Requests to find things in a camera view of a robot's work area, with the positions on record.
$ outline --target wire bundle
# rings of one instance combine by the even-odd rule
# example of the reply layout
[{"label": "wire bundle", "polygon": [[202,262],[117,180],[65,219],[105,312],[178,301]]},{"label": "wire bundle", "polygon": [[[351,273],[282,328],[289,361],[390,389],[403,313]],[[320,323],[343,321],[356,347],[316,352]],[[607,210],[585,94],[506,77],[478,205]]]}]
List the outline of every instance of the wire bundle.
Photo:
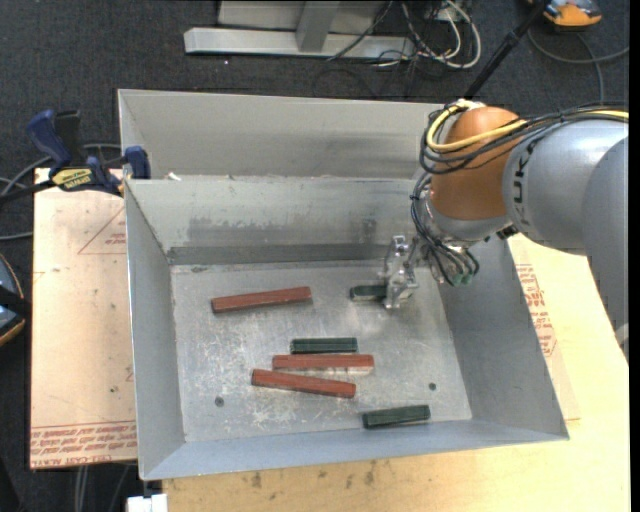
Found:
[{"label": "wire bundle", "polygon": [[[97,150],[98,152],[98,157],[99,160],[101,162],[101,165],[103,167],[107,167],[109,164],[113,164],[116,162],[120,161],[120,157],[118,158],[114,158],[111,160],[106,160],[103,154],[104,150],[112,150],[112,151],[120,151],[120,145],[119,144],[110,144],[110,143],[96,143],[96,144],[85,144],[83,146],[83,149],[85,150]],[[32,164],[28,165],[27,167],[25,167],[24,169],[22,169],[19,173],[17,173],[13,178],[4,178],[4,177],[0,177],[0,182],[2,183],[6,183],[5,187],[2,189],[2,191],[0,191],[0,204],[2,204],[3,199],[4,200],[10,200],[13,199],[13,197],[7,197],[9,196],[9,194],[11,193],[12,190],[14,190],[14,188],[20,189],[20,190],[25,190],[27,188],[34,188],[33,185],[25,185],[24,183],[22,183],[22,180],[27,177],[27,176],[31,176],[31,173],[33,171],[35,171],[38,168],[46,168],[51,166],[54,163],[53,159],[51,157],[44,157],[41,158],[40,160],[37,160],[35,162],[33,162]],[[33,235],[32,231],[25,231],[22,233],[15,233],[15,234],[11,234],[11,235],[2,235],[0,236],[0,242],[2,241],[10,241],[10,240],[19,240],[22,238],[29,238]]]},{"label": "wire bundle", "polygon": [[480,33],[478,32],[478,29],[476,28],[475,24],[471,21],[471,17],[466,12],[464,12],[460,7],[458,7],[458,5],[456,5],[455,2],[452,2],[451,0],[446,0],[444,3],[446,4],[446,6],[454,9],[460,15],[460,17],[470,26],[471,33],[473,35],[473,39],[472,39],[472,46],[474,49],[473,57],[468,62],[455,61],[456,57],[459,57],[463,47],[462,36],[460,35],[458,26],[451,18],[451,14],[449,13],[448,9],[445,10],[444,13],[448,18],[447,23],[449,23],[451,30],[455,35],[456,45],[453,49],[448,49],[443,52],[437,52],[433,50],[425,42],[425,40],[420,36],[418,31],[416,30],[411,20],[409,8],[407,7],[407,2],[401,2],[400,6],[402,8],[402,14],[407,22],[407,27],[409,28],[411,39],[413,40],[413,43],[416,47],[416,51],[414,55],[417,57],[422,57],[422,58],[426,58],[436,62],[440,62],[447,68],[469,69],[470,67],[475,66],[478,63],[482,55],[482,43],[480,39]]},{"label": "wire bundle", "polygon": [[416,182],[411,195],[411,218],[422,241],[422,259],[427,262],[433,277],[439,283],[446,282],[451,286],[466,285],[480,270],[478,260],[464,247],[445,244],[433,235],[420,219],[420,199],[429,192],[430,183],[431,175],[424,172]]},{"label": "wire bundle", "polygon": [[[609,119],[628,123],[629,113],[620,105],[587,105],[532,118],[517,118],[503,126],[463,140],[442,143],[440,139],[448,120],[472,108],[482,106],[468,100],[458,100],[446,105],[429,116],[429,124],[421,139],[420,165],[424,172],[416,181],[411,195],[411,218],[422,240],[423,258],[431,266],[434,277],[440,282],[452,286],[467,284],[478,273],[479,264],[468,245],[461,241],[447,239],[446,234],[436,233],[425,225],[419,213],[421,199],[429,193],[431,177],[435,174],[448,174],[460,170],[471,170],[485,165],[475,164],[479,156],[495,148],[502,148],[491,159],[511,151],[516,139],[529,140],[543,138],[550,130],[587,119]],[[470,150],[471,146],[484,142],[480,147]]]},{"label": "wire bundle", "polygon": [[[503,147],[503,151],[493,157],[497,158],[510,151],[511,146],[509,143],[516,139],[525,141],[538,136],[544,137],[545,134],[549,133],[548,130],[568,123],[587,119],[609,119],[625,123],[629,122],[629,112],[623,108],[622,104],[586,105],[537,117],[519,117],[503,126],[466,139],[451,143],[440,142],[444,125],[450,118],[478,106],[482,106],[482,104],[468,100],[458,100],[446,105],[441,110],[433,112],[429,116],[429,124],[422,137],[420,151],[420,165],[426,172],[429,174],[448,174],[462,169],[475,169],[479,164],[474,165],[472,162],[488,151]],[[485,142],[479,148],[464,151],[473,144],[487,139],[491,140]],[[436,168],[431,162],[442,165]]]}]

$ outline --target red wooden stick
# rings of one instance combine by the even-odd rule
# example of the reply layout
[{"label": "red wooden stick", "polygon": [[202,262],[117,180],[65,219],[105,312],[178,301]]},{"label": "red wooden stick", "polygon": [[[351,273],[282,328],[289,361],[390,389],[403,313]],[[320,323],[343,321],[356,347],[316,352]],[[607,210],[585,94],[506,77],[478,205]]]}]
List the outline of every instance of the red wooden stick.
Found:
[{"label": "red wooden stick", "polygon": [[370,354],[296,354],[273,356],[274,370],[326,370],[345,368],[370,370],[373,368]]},{"label": "red wooden stick", "polygon": [[293,373],[272,372],[269,370],[253,370],[251,384],[264,388],[287,389],[338,398],[353,398],[356,394],[356,385],[351,382],[305,377]]},{"label": "red wooden stick", "polygon": [[301,286],[299,288],[287,288],[268,292],[217,297],[215,299],[211,299],[211,307],[213,308],[214,313],[226,313],[228,311],[293,304],[310,300],[311,288],[308,286]]}]

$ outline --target cable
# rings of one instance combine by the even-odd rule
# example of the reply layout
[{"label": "cable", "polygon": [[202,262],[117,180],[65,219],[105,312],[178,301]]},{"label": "cable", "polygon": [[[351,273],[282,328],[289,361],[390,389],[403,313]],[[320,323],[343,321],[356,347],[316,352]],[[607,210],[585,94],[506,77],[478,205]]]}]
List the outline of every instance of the cable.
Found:
[{"label": "cable", "polygon": [[[451,143],[439,143],[437,142],[437,134],[442,131],[442,128],[445,122],[450,119],[452,116],[457,115],[461,112],[477,108],[483,106],[482,103],[472,102],[469,100],[458,100],[450,105],[445,106],[440,111],[436,111],[433,115],[435,117],[429,126],[425,130],[425,149],[427,151],[431,151],[432,154],[442,154],[442,153],[450,153],[455,152],[461,149],[465,149],[471,146],[474,143],[480,142],[482,140],[486,140],[488,138],[496,139],[496,141],[491,141],[486,143],[483,146],[483,149],[478,150],[475,153],[475,156],[482,152],[486,152],[488,149],[495,147],[496,145],[501,145],[510,140],[513,140],[514,136],[518,137],[524,133],[531,133],[533,131],[537,131],[542,127],[548,127],[552,124],[557,123],[558,121],[567,122],[576,119],[585,119],[585,116],[589,116],[591,118],[613,118],[616,120],[622,120],[627,122],[629,119],[629,113],[617,109],[614,106],[593,106],[593,107],[580,107],[564,110],[562,112],[547,114],[544,116],[539,116],[537,118],[525,119],[518,118],[514,121],[511,121],[501,127],[488,130],[486,132],[476,134],[471,137],[467,137],[466,139],[462,139],[456,142]],[[460,159],[468,159],[470,154],[465,154],[463,156],[454,156],[449,161],[460,160]]]},{"label": "cable", "polygon": [[345,48],[340,50],[338,53],[336,53],[335,55],[329,57],[327,59],[327,61],[340,59],[341,57],[344,57],[347,53],[349,53],[351,50],[353,50],[356,46],[358,46],[360,44],[360,42],[365,37],[367,37],[369,34],[371,34],[373,32],[373,30],[387,16],[387,14],[389,14],[389,10],[391,9],[392,5],[393,5],[393,0],[390,0],[389,2],[387,2],[387,6],[384,8],[384,10],[382,10],[382,11],[380,11],[380,13],[378,13],[378,15],[376,16],[374,21],[371,23],[371,25],[369,25],[369,28],[367,28],[367,30],[365,30],[362,34],[360,34],[358,37],[356,37],[356,39],[354,39],[353,42],[351,42]]},{"label": "cable", "polygon": [[591,59],[593,60],[593,67],[596,68],[596,76],[598,77],[598,98],[601,103],[604,103],[604,78],[602,77],[602,69],[600,69],[600,62],[596,59],[596,56],[593,54],[593,51],[591,50],[591,47],[589,46],[585,38],[582,37],[580,34],[576,34],[576,36],[578,37],[580,42],[584,45],[584,47],[587,49],[587,52],[589,52],[589,55],[591,55]]},{"label": "cable", "polygon": [[567,59],[564,58],[560,55],[556,55],[554,53],[551,53],[548,50],[545,50],[542,46],[540,46],[540,44],[533,38],[533,35],[531,34],[531,30],[527,31],[527,36],[529,37],[529,41],[531,41],[531,44],[542,54],[546,55],[547,57],[549,57],[550,59],[553,60],[557,60],[559,62],[565,62],[567,64],[594,64],[597,62],[606,62],[608,60],[613,60],[613,59],[617,59],[618,57],[622,57],[623,55],[626,55],[627,53],[629,53],[629,47],[627,46],[626,48],[623,48],[622,50],[612,53],[610,55],[604,55],[602,57],[592,57],[590,59]]},{"label": "cable", "polygon": [[[97,143],[84,144],[82,147],[86,150],[90,150],[90,149],[97,150],[98,153],[100,154],[100,160],[103,161],[104,164],[110,164],[120,160],[120,157],[119,157],[117,159],[108,160],[105,162],[104,155],[102,153],[104,149],[121,151],[122,148],[120,144],[113,144],[110,142],[97,142]],[[26,175],[33,172],[35,169],[38,169],[40,167],[50,167],[52,163],[54,163],[54,161],[51,157],[44,157],[28,165],[24,169],[22,169],[13,178],[0,177],[0,182],[6,183],[6,186],[0,192],[0,198],[9,195],[9,193],[14,187],[20,188],[21,190],[26,190],[28,186],[23,183],[20,183],[20,180],[23,179]],[[0,242],[20,240],[22,238],[29,238],[31,236],[33,236],[32,231],[25,231],[22,233],[15,233],[11,235],[3,235],[3,236],[0,236]]]},{"label": "cable", "polygon": [[84,505],[84,492],[87,483],[88,466],[81,466],[76,472],[75,489],[73,495],[74,512],[82,512]]},{"label": "cable", "polygon": [[111,498],[111,503],[109,504],[109,508],[107,509],[107,512],[113,512],[114,507],[116,506],[116,503],[118,501],[118,497],[120,496],[120,489],[122,488],[124,479],[126,478],[127,473],[129,473],[129,469],[131,469],[131,467],[132,465],[125,464],[125,468],[124,468],[124,471],[122,472],[122,476],[120,476],[120,479],[118,480],[118,484],[116,485],[116,489],[115,491],[113,491],[113,498]]},{"label": "cable", "polygon": [[469,69],[470,67],[475,66],[480,60],[480,57],[482,56],[482,41],[480,39],[480,33],[478,32],[478,29],[475,26],[475,24],[471,21],[471,18],[469,17],[469,15],[466,12],[464,12],[458,5],[456,5],[455,2],[452,2],[451,0],[446,0],[446,3],[449,7],[455,9],[456,12],[458,12],[458,14],[462,17],[462,19],[471,27],[471,32],[473,35],[472,41],[473,43],[475,43],[473,44],[473,46],[475,47],[476,51],[475,51],[475,55],[469,62],[466,62],[466,63],[451,62],[451,59],[456,55],[458,55],[458,53],[460,52],[460,48],[462,47],[462,44],[461,44],[460,32],[458,31],[455,25],[455,22],[451,19],[451,16],[449,15],[448,11],[447,11],[447,16],[449,17],[450,24],[454,27],[454,33],[456,35],[457,45],[454,50],[447,50],[443,53],[436,53],[425,43],[425,41],[420,37],[418,32],[415,30],[415,27],[411,22],[409,9],[406,5],[406,2],[402,2],[401,7],[402,7],[402,13],[407,22],[409,31],[413,36],[416,46],[419,49],[417,52],[418,56],[440,62],[444,66],[451,69],[458,69],[458,70]]}]

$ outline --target black cable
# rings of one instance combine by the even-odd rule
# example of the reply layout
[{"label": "black cable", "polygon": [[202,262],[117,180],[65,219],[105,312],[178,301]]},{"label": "black cable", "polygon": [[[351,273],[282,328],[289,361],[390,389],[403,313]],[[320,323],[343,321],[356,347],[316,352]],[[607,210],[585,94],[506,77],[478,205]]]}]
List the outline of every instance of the black cable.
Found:
[{"label": "black cable", "polygon": [[107,509],[107,512],[113,512],[116,506],[116,503],[118,501],[118,498],[120,496],[120,489],[122,488],[122,484],[124,483],[127,473],[129,473],[129,469],[131,469],[131,465],[126,464],[124,471],[122,472],[122,475],[118,480],[118,484],[116,485],[115,491],[113,491],[113,497],[111,498],[111,503],[109,504],[109,508]]},{"label": "black cable", "polygon": [[609,60],[617,59],[629,53],[629,47],[627,46],[620,51],[614,52],[610,55],[603,55],[602,57],[592,57],[590,59],[567,59],[560,55],[551,53],[549,50],[545,50],[542,46],[540,46],[540,44],[533,38],[531,30],[527,31],[527,36],[529,37],[529,41],[531,41],[531,44],[534,46],[534,48],[540,53],[549,57],[550,59],[557,60],[558,62],[564,62],[566,64],[594,64],[599,62],[606,62]]},{"label": "black cable", "polygon": [[502,44],[498,47],[495,53],[489,59],[489,62],[485,65],[485,67],[480,71],[477,78],[473,81],[473,83],[467,89],[467,92],[463,96],[466,99],[472,99],[480,88],[485,84],[485,82],[491,77],[493,72],[498,68],[500,63],[504,60],[504,58],[517,46],[522,39],[522,36],[529,31],[529,27],[536,21],[542,13],[546,9],[547,5],[551,3],[551,0],[538,0],[534,5],[531,13],[527,18],[518,25],[515,29],[509,32]]},{"label": "black cable", "polygon": [[347,53],[349,53],[351,50],[353,50],[356,46],[358,46],[360,44],[360,42],[367,37],[368,35],[370,35],[373,30],[380,24],[380,22],[387,16],[387,14],[389,14],[389,10],[391,9],[391,6],[393,5],[393,0],[390,0],[389,2],[387,2],[386,7],[384,7],[383,9],[381,9],[378,14],[376,15],[375,19],[373,20],[373,22],[371,23],[371,25],[369,25],[369,27],[367,28],[367,30],[365,30],[362,34],[360,34],[353,42],[351,42],[349,45],[347,45],[345,48],[343,48],[342,50],[340,50],[338,53],[336,53],[335,55],[329,57],[327,59],[327,62],[333,61],[333,60],[337,60],[340,59],[341,57],[344,57]]}]

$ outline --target small dark block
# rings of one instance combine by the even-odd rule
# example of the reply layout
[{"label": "small dark block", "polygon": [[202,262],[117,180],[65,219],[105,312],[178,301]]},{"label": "small dark block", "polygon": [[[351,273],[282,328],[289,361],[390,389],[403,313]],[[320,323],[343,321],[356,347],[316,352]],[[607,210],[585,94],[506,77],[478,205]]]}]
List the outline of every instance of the small dark block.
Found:
[{"label": "small dark block", "polygon": [[330,354],[358,351],[356,338],[297,338],[291,341],[292,354]]},{"label": "small dark block", "polygon": [[431,418],[428,405],[411,405],[379,411],[366,412],[362,415],[364,428],[389,427],[403,423],[426,421]]}]

